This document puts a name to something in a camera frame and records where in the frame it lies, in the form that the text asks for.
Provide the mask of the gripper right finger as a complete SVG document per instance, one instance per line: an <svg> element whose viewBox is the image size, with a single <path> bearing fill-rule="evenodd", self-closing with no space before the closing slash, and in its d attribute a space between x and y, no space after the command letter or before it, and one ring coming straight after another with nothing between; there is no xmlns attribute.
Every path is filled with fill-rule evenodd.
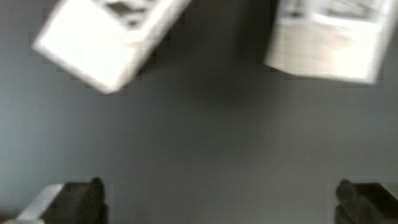
<svg viewBox="0 0 398 224"><path fill-rule="evenodd" d="M336 189L334 224L398 224L398 183L356 183Z"/></svg>

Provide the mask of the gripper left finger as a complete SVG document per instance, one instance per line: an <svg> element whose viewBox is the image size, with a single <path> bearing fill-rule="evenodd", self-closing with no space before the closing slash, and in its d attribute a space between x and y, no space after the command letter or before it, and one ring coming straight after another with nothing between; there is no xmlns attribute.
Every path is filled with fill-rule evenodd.
<svg viewBox="0 0 398 224"><path fill-rule="evenodd" d="M109 224L102 179L48 185L16 220L23 224Z"/></svg>

